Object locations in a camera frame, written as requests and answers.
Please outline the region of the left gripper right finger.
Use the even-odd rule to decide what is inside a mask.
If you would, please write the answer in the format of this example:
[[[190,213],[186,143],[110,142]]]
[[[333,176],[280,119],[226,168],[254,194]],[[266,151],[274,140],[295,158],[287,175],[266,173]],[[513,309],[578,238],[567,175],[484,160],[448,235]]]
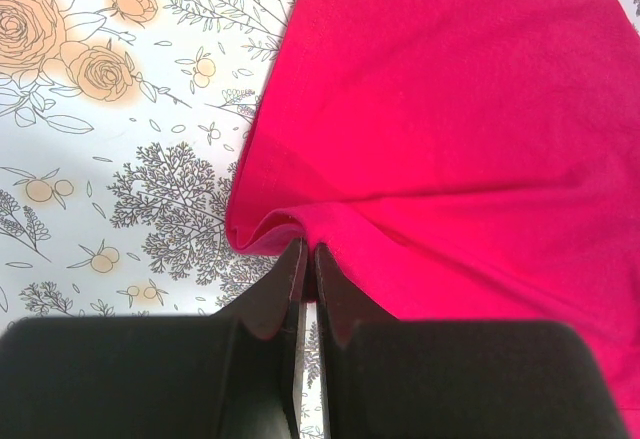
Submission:
[[[329,438],[626,438],[586,344],[549,321],[401,321],[315,251]]]

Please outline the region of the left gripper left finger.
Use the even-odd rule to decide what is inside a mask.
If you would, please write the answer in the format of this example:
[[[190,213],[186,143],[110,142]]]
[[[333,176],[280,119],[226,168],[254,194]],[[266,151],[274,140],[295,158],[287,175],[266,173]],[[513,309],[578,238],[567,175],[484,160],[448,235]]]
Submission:
[[[307,244],[210,316],[30,318],[1,338],[5,438],[295,438]]]

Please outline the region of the bright red t-shirt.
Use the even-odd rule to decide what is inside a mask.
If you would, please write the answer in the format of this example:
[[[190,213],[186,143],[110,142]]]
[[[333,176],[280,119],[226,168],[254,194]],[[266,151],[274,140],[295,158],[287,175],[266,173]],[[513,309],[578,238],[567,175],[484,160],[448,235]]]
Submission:
[[[235,176],[402,319],[550,319],[639,432],[639,37],[617,0],[297,0]]]

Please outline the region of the floral patterned table mat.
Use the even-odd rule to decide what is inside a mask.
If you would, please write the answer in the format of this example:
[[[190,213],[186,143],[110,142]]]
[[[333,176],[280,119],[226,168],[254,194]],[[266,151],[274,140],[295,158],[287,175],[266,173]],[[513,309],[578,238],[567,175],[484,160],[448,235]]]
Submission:
[[[314,263],[328,245],[245,254],[226,234],[296,1],[1,0],[1,338],[30,318],[210,316],[300,239],[295,438],[329,438]],[[402,319],[342,272],[401,321],[568,327],[624,421],[570,325]]]

